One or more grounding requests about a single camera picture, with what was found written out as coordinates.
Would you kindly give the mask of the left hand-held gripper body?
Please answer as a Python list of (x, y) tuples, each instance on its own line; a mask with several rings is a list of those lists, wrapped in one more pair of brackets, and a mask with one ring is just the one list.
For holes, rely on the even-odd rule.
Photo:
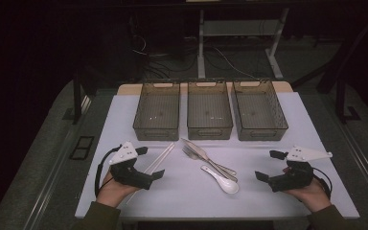
[(137, 158), (136, 149), (131, 142), (123, 143), (108, 161), (113, 179), (121, 184), (148, 190), (153, 181), (150, 174), (134, 168)]

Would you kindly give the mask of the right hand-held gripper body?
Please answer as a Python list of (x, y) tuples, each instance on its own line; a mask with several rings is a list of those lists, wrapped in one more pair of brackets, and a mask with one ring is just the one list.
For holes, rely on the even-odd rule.
[(269, 177), (267, 182), (273, 192), (304, 188), (309, 186), (314, 178), (321, 183), (326, 192), (332, 190), (333, 185), (330, 178), (328, 178), (329, 182), (319, 178), (314, 174), (315, 168), (310, 164), (312, 160), (331, 158), (333, 156), (331, 152), (298, 146), (285, 152), (287, 157), (280, 160), (286, 161), (287, 171), (281, 175)]

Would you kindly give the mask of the white ceramic spoon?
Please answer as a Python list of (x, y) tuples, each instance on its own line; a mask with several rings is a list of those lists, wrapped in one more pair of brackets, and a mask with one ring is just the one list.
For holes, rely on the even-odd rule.
[(218, 175), (216, 172), (205, 165), (201, 166), (200, 168), (204, 172), (210, 174), (217, 181), (218, 185), (225, 193), (233, 195), (239, 191), (240, 187), (237, 182)]

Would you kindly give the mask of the steel fork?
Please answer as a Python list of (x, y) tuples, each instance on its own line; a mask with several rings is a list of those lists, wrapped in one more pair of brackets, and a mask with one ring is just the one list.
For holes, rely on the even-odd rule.
[(202, 156), (200, 156), (199, 154), (193, 152), (192, 150), (188, 149), (187, 147), (184, 147), (183, 149), (183, 152), (185, 154), (187, 154), (191, 159), (194, 159), (194, 160), (202, 160), (206, 163), (208, 163), (210, 166), (212, 166), (214, 169), (216, 169), (219, 173), (221, 173), (224, 177), (230, 179), (230, 180), (233, 180), (235, 182), (238, 181), (238, 178), (236, 177), (236, 173), (232, 170), (228, 170), (227, 168), (219, 165), (219, 164), (216, 164), (214, 163), (212, 160), (207, 160), (207, 159), (204, 159)]

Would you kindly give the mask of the smoky clear plastic basket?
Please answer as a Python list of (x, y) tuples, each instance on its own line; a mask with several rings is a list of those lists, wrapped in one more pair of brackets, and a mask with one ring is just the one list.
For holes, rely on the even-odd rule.
[(177, 141), (180, 84), (144, 83), (133, 129), (139, 141)]
[(233, 120), (225, 81), (188, 83), (187, 128), (190, 140), (228, 140)]
[(240, 141), (280, 141), (288, 122), (270, 80), (235, 80), (232, 103)]

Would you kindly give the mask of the person's left hand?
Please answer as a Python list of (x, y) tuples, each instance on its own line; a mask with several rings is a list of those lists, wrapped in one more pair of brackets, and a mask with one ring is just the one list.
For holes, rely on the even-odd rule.
[(121, 184), (115, 181), (108, 172), (103, 179), (96, 201), (103, 205), (116, 208), (127, 196), (139, 191), (139, 188)]

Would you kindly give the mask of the person's right hand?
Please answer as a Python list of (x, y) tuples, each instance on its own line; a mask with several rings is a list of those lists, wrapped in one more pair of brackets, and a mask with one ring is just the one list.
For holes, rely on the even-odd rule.
[(286, 194), (300, 200), (312, 213), (331, 206), (323, 186), (317, 179), (313, 179), (309, 186), (300, 189), (287, 190)]

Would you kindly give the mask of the white table mat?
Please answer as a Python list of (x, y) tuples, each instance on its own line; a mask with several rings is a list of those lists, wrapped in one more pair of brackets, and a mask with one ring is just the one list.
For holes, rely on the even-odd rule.
[[(133, 130), (138, 95), (113, 97), (103, 131), (86, 177), (75, 216), (82, 218), (95, 199), (94, 181), (97, 166), (104, 155), (125, 141), (134, 147), (148, 147), (147, 154), (139, 156), (135, 168), (143, 172), (171, 143), (139, 142)], [(150, 189), (137, 192), (127, 204), (121, 204), (121, 220), (170, 219), (291, 219), (303, 217), (309, 211), (290, 195), (273, 193), (270, 187), (258, 181), (254, 171), (270, 176), (282, 173), (286, 161), (273, 159), (270, 150), (289, 151), (293, 146), (325, 150), (298, 93), (278, 93), (278, 99), (287, 118), (288, 130), (281, 141), (241, 142), (237, 132), (229, 140), (193, 141), (203, 148), (216, 163), (237, 172), (240, 190), (229, 195), (216, 180), (200, 167), (205, 163), (190, 159), (183, 151), (183, 143), (175, 147), (159, 169), (164, 176), (152, 183)], [(359, 213), (330, 159), (310, 162), (324, 172), (333, 183), (332, 202), (343, 217), (356, 219)]]

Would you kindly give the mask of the black metal stand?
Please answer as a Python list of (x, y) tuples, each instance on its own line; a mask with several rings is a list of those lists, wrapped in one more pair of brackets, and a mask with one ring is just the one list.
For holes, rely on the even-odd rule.
[(348, 121), (359, 121), (360, 117), (357, 111), (352, 106), (345, 104), (346, 82), (338, 80), (336, 82), (336, 98), (335, 98), (335, 113), (342, 124)]
[(73, 125), (76, 125), (83, 113), (83, 108), (86, 105), (86, 92), (83, 87), (83, 78), (79, 71), (73, 74), (72, 78), (73, 89), (73, 105), (67, 108), (62, 119), (71, 121)]

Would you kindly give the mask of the black floor socket frame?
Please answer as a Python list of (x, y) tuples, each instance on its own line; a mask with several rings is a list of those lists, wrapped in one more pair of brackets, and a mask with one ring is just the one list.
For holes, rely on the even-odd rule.
[(94, 136), (81, 136), (69, 158), (71, 160), (85, 160), (91, 150), (93, 141)]

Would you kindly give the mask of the white metal stand frame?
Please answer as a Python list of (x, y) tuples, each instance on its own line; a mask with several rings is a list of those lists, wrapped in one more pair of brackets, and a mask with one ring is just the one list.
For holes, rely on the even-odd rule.
[(276, 60), (276, 51), (286, 25), (289, 8), (282, 9), (278, 19), (248, 20), (206, 20), (205, 11), (199, 11), (197, 73), (200, 79), (206, 78), (204, 58), (204, 38), (213, 36), (271, 36), (273, 41), (265, 49), (265, 55), (277, 80), (284, 76)]

